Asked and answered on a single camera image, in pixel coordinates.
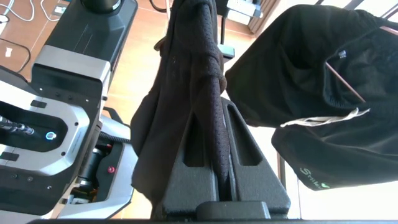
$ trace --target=brown curtain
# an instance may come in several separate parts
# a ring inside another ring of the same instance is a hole
[[[261,11],[263,13],[262,18],[252,18],[249,22],[249,28],[251,32],[258,37],[265,29],[266,23],[270,18],[271,14],[275,11],[281,0],[262,0]]]

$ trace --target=orange floor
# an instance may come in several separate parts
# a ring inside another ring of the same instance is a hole
[[[132,118],[142,98],[152,86],[160,62],[159,53],[153,50],[153,46],[165,35],[167,29],[166,14],[153,10],[148,0],[137,1],[139,9],[120,58],[107,102],[107,106],[116,109],[125,123]],[[34,20],[24,22],[9,12],[10,22],[0,35],[3,39],[25,45],[32,52],[28,66],[21,71],[21,74],[28,80],[31,76],[32,62],[56,25],[56,22],[50,22],[44,16],[40,8],[40,1],[33,2],[35,5]],[[44,8],[48,14],[53,11],[57,2],[67,4],[61,0],[44,1]],[[164,7],[164,0],[154,0],[154,2],[156,5]],[[0,3],[8,5],[9,0],[0,0]],[[15,1],[12,9],[26,19],[30,18],[32,12],[29,0]],[[253,41],[254,37],[247,26],[227,21],[225,44],[234,47],[237,56],[240,56]],[[5,54],[7,48],[12,49],[10,57]],[[0,40],[0,65],[16,71],[26,60],[26,51]],[[230,67],[234,61],[228,62],[225,67]],[[142,194],[136,192],[132,203],[114,218],[149,218],[150,210],[149,201]]]

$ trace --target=blue light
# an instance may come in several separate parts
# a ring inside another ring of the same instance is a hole
[[[57,135],[52,131],[50,131],[49,133],[47,133],[45,135],[45,138],[50,141],[54,140],[56,137],[57,137]]]

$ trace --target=black fabric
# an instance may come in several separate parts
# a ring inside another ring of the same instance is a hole
[[[131,121],[139,156],[132,186],[155,207],[169,181],[188,115],[193,111],[213,153],[220,189],[228,177],[229,139],[221,92],[226,88],[217,47],[215,0],[175,0],[154,85]]]
[[[398,36],[380,26],[398,30],[366,11],[294,6],[226,72],[228,95],[247,124],[276,128],[272,144],[313,190],[398,180]],[[324,126],[280,128],[355,108],[371,110]]]

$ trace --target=red knob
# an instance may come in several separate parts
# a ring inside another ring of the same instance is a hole
[[[108,167],[108,173],[113,174],[116,169],[113,166]]]

